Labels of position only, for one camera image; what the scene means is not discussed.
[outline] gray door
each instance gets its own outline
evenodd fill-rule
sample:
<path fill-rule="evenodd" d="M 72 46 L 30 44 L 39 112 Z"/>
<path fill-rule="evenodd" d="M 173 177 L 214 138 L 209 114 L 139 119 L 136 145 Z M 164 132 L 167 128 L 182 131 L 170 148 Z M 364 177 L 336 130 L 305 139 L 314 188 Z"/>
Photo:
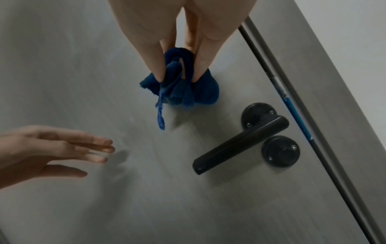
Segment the gray door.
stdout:
<path fill-rule="evenodd" d="M 68 163 L 86 179 L 1 191 L 10 243 L 367 243 L 239 32 L 211 66 L 217 104 L 165 106 L 163 132 L 157 97 L 138 85 L 148 71 L 103 0 L 3 1 L 0 9 L 1 130 L 83 129 L 118 149 L 102 167 Z M 298 143 L 299 161 L 270 167 L 255 146 L 196 175 L 193 160 L 241 133 L 241 113 L 256 102 L 289 120 L 281 134 Z"/>

